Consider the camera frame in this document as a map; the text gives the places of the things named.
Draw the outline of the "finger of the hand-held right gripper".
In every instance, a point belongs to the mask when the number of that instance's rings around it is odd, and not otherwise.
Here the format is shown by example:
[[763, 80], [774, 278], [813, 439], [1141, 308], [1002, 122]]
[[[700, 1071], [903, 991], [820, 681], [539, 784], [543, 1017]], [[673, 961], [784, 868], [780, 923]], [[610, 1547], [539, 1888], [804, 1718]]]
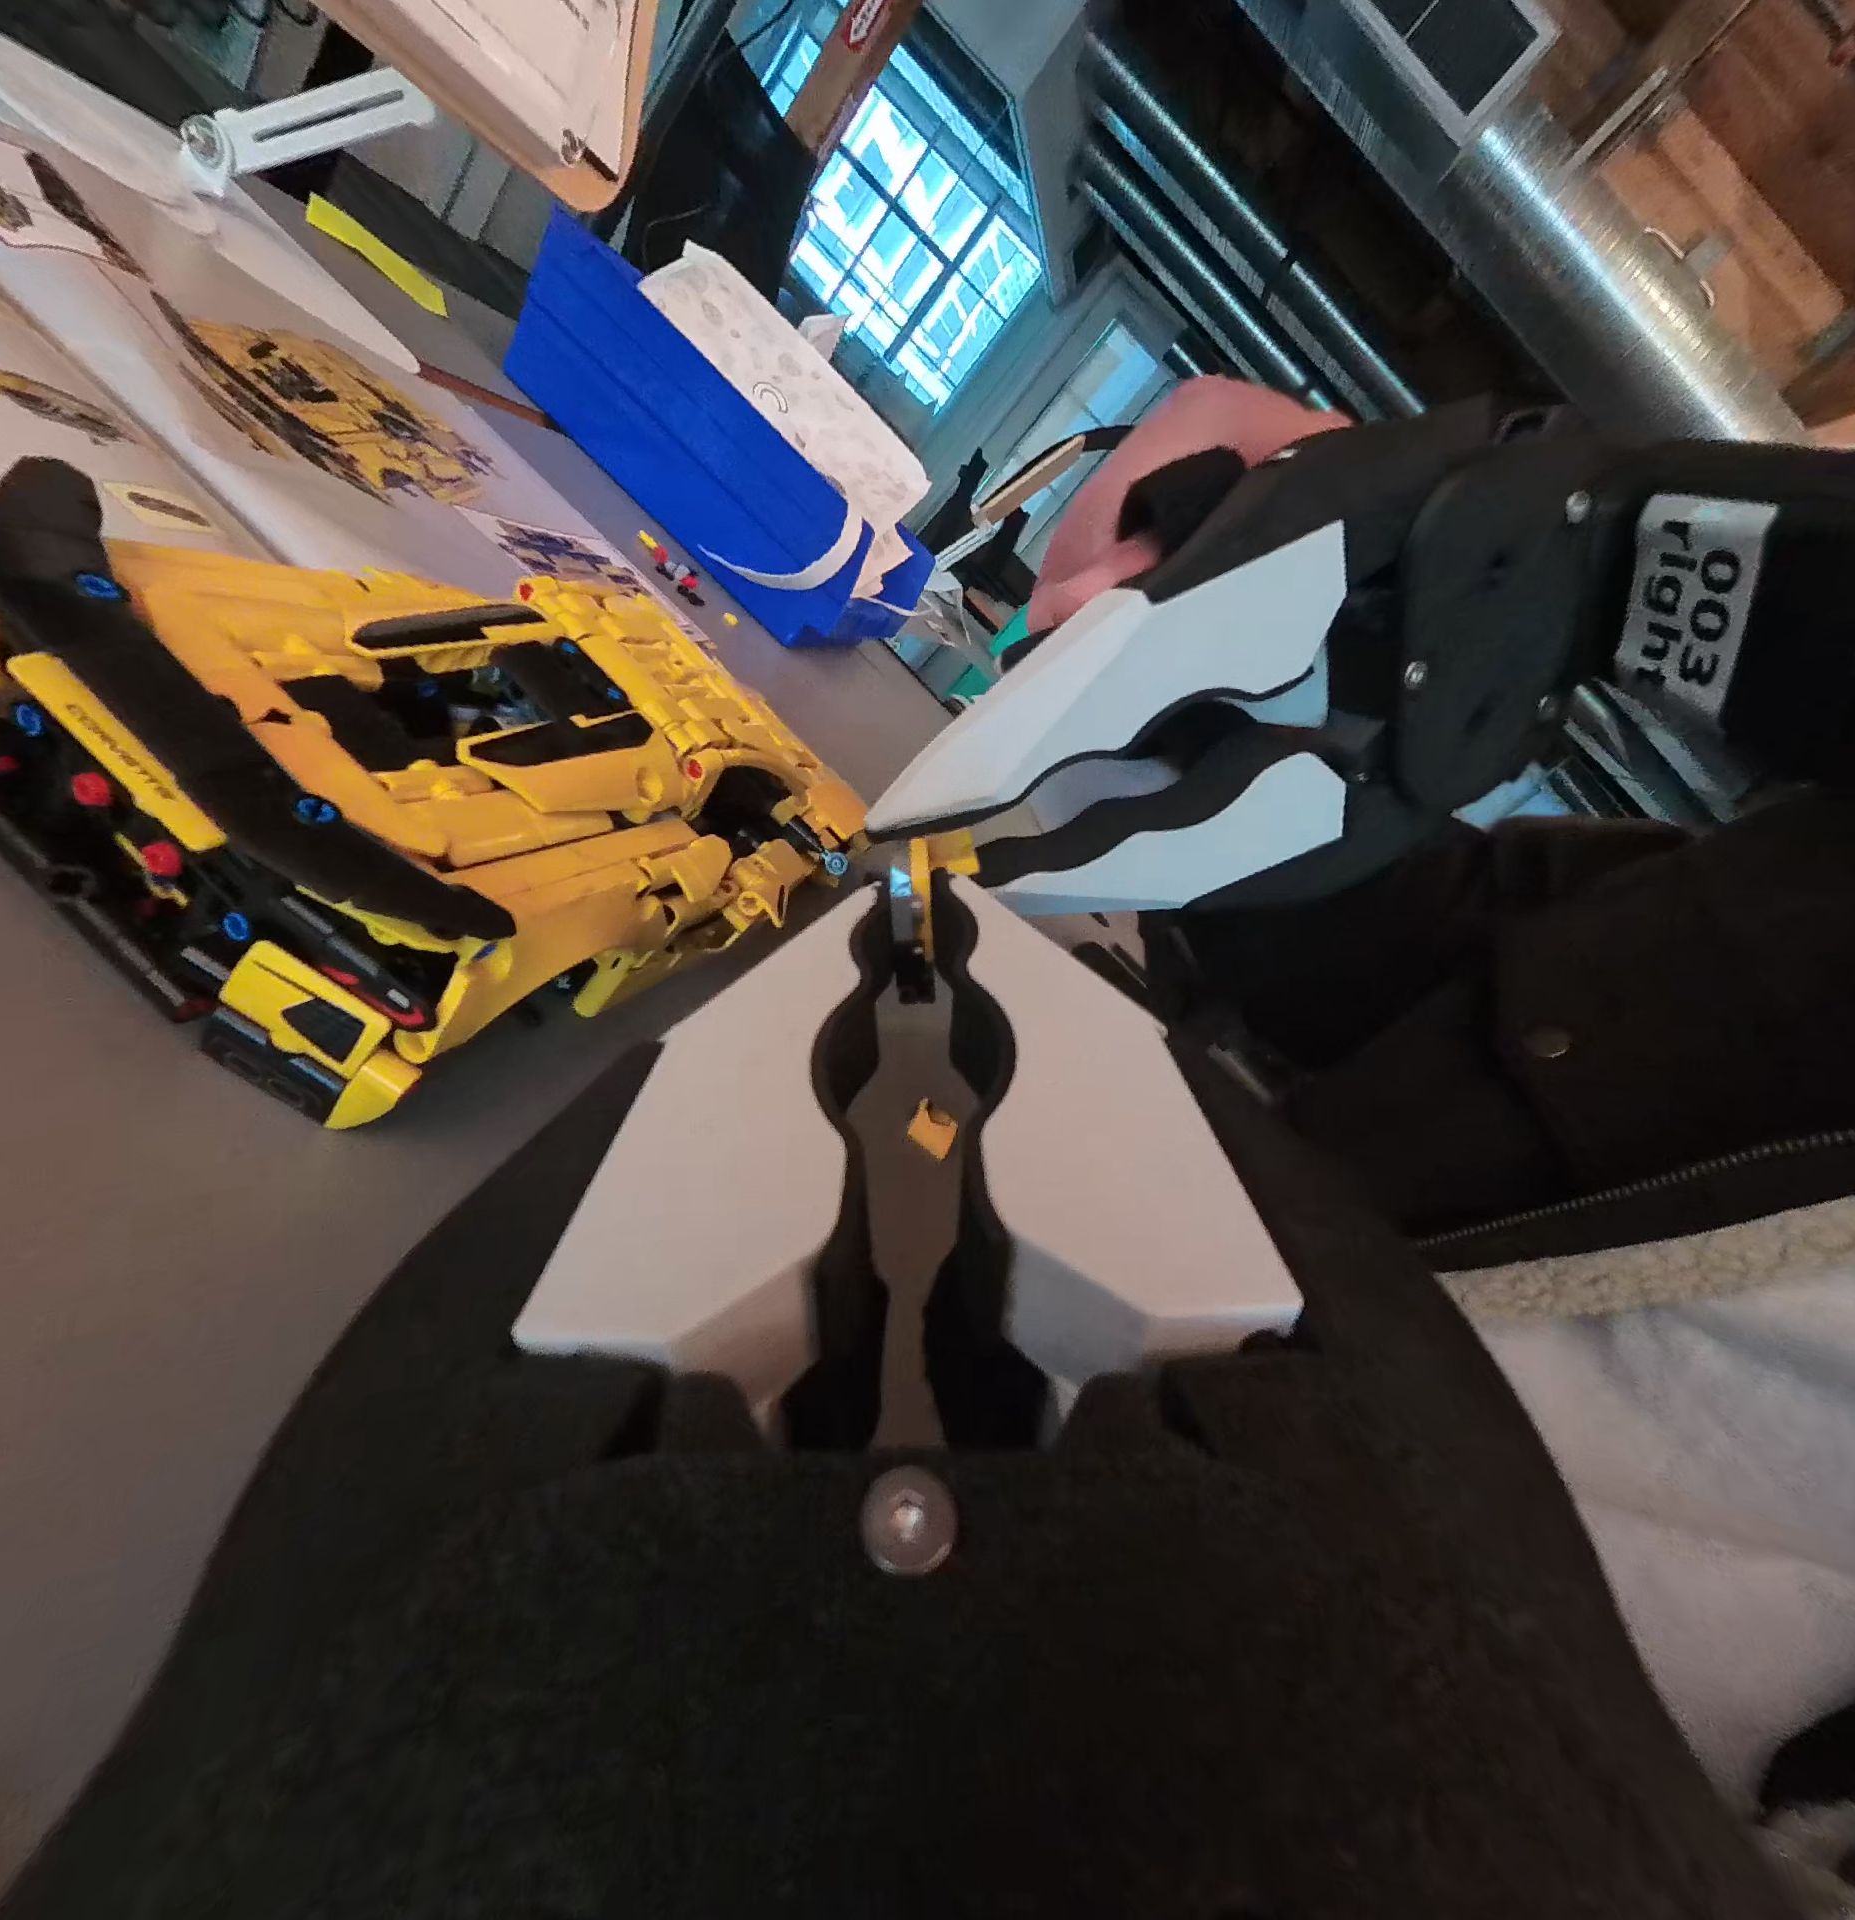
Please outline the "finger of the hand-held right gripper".
[[981, 846], [979, 886], [1025, 916], [1175, 911], [1334, 846], [1344, 821], [1347, 780], [1322, 757], [1217, 746], [1171, 786]]
[[868, 834], [988, 820], [1080, 760], [1122, 754], [1184, 703], [1283, 694], [1315, 666], [1344, 597], [1341, 523], [1165, 601], [1109, 587], [892, 780]]

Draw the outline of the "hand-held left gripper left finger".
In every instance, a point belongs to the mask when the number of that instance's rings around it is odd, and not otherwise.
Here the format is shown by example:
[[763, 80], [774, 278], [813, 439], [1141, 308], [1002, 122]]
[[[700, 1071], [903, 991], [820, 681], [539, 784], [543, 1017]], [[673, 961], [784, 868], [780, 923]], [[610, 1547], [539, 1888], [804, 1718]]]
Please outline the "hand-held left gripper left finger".
[[722, 1379], [796, 1449], [868, 1449], [888, 1290], [851, 1109], [888, 985], [888, 899], [864, 884], [679, 1022], [513, 1344]]

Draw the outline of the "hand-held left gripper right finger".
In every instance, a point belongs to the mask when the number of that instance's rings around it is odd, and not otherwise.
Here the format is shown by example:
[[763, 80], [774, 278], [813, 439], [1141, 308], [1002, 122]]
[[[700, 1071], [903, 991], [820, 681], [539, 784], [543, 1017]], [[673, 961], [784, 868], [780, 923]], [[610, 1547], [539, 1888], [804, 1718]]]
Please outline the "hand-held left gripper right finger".
[[931, 1290], [952, 1449], [1035, 1449], [1099, 1379], [1297, 1330], [1304, 1298], [1163, 1026], [970, 879], [934, 882], [949, 1063], [974, 1093]]

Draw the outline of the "yellow and black brick assembly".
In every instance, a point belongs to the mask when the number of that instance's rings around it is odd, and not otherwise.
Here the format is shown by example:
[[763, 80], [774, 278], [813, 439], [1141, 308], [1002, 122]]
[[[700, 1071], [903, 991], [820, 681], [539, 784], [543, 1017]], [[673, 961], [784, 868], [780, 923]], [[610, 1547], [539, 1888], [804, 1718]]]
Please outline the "yellow and black brick assembly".
[[887, 913], [892, 941], [892, 981], [903, 1004], [931, 1004], [937, 994], [934, 855], [928, 837], [912, 837], [887, 868]]

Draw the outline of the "yellow toy brick car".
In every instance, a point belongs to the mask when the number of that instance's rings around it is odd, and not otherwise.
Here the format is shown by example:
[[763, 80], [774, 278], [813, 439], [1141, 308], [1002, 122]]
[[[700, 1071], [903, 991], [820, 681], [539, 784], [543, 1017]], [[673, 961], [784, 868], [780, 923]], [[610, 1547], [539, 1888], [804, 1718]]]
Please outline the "yellow toy brick car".
[[838, 884], [864, 803], [639, 584], [503, 601], [104, 534], [0, 475], [0, 853], [325, 1131], [539, 991], [590, 1018]]

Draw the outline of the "grey desk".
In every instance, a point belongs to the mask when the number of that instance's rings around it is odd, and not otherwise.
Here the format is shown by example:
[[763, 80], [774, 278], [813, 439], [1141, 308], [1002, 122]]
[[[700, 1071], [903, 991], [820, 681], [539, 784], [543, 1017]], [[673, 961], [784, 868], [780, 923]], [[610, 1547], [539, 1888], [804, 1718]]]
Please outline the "grey desk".
[[364, 1300], [631, 1044], [838, 900], [598, 1018], [508, 1018], [329, 1134], [210, 1064], [0, 858], [0, 1895]]

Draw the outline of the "person's right hand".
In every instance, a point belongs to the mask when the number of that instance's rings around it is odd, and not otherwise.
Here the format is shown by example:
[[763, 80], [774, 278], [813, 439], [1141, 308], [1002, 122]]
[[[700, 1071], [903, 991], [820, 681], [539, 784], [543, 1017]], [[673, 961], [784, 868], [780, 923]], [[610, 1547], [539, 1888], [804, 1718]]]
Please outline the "person's right hand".
[[1310, 409], [1230, 376], [1180, 384], [1064, 507], [1027, 605], [1028, 637], [1045, 637], [1103, 590], [1147, 576], [1250, 468], [1352, 426], [1341, 413]]

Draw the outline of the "curved wood and black lamp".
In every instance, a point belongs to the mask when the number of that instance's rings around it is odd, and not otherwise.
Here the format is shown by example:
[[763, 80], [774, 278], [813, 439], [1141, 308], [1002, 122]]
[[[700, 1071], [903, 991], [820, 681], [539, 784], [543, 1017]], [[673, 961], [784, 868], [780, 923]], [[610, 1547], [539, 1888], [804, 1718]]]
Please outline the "curved wood and black lamp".
[[975, 531], [1000, 526], [1021, 511], [1035, 495], [1045, 491], [1086, 460], [1103, 457], [1132, 437], [1132, 423], [1094, 426], [1047, 445], [1043, 452], [1017, 468], [988, 495], [975, 495], [970, 526]]

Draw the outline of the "white paper strip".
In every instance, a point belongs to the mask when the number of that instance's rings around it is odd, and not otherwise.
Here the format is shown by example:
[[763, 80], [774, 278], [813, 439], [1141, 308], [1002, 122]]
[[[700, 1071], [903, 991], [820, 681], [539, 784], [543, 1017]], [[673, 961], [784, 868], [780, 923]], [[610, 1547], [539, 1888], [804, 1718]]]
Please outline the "white paper strip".
[[820, 556], [790, 568], [790, 570], [774, 570], [774, 568], [755, 568], [741, 563], [739, 560], [717, 554], [714, 548], [704, 549], [704, 563], [715, 570], [725, 570], [750, 586], [775, 590], [775, 592], [809, 592], [826, 584], [832, 584], [838, 573], [851, 568], [851, 561], [861, 554], [864, 538], [873, 532], [864, 515], [855, 513], [851, 507], [844, 511], [844, 526], [833, 534], [833, 539], [820, 551]]

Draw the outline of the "white patterned paper bag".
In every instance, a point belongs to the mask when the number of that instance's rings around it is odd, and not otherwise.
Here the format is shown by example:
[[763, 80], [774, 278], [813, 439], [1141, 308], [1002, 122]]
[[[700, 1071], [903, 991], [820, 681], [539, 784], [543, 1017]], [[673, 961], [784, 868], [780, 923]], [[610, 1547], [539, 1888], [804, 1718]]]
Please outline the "white patterned paper bag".
[[931, 479], [912, 449], [832, 367], [820, 343], [788, 323], [721, 252], [687, 244], [674, 263], [644, 275], [639, 290], [838, 495], [844, 511], [851, 507], [868, 519], [870, 551], [852, 595], [905, 620], [922, 586], [888, 586], [888, 576], [915, 570], [919, 561], [903, 520]]

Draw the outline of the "large window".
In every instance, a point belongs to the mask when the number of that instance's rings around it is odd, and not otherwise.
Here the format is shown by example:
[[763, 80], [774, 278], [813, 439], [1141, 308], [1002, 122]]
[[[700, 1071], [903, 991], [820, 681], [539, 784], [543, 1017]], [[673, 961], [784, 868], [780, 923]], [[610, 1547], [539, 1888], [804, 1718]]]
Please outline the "large window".
[[939, 416], [1043, 292], [1012, 102], [932, 12], [820, 163], [785, 283], [844, 321], [844, 370], [903, 429]]

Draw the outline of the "white air vent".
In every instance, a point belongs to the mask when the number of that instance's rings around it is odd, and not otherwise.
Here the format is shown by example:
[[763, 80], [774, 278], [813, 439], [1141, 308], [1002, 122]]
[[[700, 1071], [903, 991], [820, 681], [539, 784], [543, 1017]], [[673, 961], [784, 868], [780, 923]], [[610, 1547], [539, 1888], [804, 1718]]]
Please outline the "white air vent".
[[1459, 150], [1532, 81], [1562, 38], [1536, 3], [1344, 3], [1328, 32], [1376, 118]]

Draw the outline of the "blue plastic bin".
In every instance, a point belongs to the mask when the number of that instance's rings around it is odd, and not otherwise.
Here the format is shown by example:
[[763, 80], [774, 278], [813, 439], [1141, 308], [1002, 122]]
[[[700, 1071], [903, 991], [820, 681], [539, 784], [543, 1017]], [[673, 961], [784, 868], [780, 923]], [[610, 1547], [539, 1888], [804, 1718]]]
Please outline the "blue plastic bin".
[[[640, 297], [640, 278], [578, 216], [556, 211], [513, 328], [508, 379], [784, 645], [896, 637], [919, 608], [898, 620], [852, 595], [870, 538], [849, 570], [809, 592], [757, 587], [704, 563], [714, 548], [755, 568], [796, 568], [838, 532], [844, 507]], [[892, 573], [888, 586], [926, 590], [932, 556], [905, 534], [915, 570]]]

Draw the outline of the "white shirt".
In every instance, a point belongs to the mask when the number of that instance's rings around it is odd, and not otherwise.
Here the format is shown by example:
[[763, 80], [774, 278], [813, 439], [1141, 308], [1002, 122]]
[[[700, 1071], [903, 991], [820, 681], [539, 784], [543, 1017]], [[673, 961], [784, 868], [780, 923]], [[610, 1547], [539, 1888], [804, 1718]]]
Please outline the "white shirt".
[[1542, 1261], [1444, 1276], [1540, 1429], [1650, 1679], [1751, 1803], [1855, 1699], [1855, 1253], [1757, 1281]]

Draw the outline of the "wooden instruction board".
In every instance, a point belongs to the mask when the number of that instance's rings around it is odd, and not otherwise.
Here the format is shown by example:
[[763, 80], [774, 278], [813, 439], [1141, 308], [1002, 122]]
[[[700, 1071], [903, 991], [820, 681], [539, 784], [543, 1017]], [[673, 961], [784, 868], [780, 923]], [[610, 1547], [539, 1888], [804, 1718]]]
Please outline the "wooden instruction board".
[[320, 3], [435, 109], [572, 211], [620, 199], [657, 3]]

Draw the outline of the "yellow paper strip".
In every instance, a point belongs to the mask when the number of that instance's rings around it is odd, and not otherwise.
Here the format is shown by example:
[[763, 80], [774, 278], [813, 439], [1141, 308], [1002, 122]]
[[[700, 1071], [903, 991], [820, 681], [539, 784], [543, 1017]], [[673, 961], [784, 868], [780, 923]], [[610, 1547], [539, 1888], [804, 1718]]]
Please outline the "yellow paper strip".
[[378, 239], [325, 196], [311, 196], [305, 199], [305, 224], [342, 245], [348, 252], [361, 258], [415, 305], [421, 305], [435, 317], [448, 317], [445, 292], [434, 283], [434, 278], [396, 252], [382, 239]]

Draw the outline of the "open instruction booklet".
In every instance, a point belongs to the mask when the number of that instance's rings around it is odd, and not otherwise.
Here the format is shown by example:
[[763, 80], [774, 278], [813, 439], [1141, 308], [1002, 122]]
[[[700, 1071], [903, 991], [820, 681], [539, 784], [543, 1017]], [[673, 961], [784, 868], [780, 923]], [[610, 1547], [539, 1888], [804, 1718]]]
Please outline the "open instruction booklet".
[[264, 563], [508, 601], [538, 475], [177, 132], [0, 36], [0, 481], [101, 570]]

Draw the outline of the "silver air duct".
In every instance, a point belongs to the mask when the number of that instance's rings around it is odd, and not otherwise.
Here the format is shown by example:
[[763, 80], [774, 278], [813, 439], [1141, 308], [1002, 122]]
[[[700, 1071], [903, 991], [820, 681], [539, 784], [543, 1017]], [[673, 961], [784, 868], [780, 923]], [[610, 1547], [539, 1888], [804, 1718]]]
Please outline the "silver air duct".
[[1423, 199], [1465, 278], [1589, 422], [1650, 439], [1809, 439], [1694, 272], [1573, 162], [1544, 109], [1492, 120]]

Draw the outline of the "wooden post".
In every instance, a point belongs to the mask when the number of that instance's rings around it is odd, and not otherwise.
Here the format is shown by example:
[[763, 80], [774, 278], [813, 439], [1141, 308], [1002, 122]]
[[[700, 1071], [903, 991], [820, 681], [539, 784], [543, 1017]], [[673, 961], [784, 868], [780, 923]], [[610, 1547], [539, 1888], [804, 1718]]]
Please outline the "wooden post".
[[785, 120], [822, 163], [838, 146], [868, 91], [911, 34], [922, 3], [849, 3], [820, 48]]

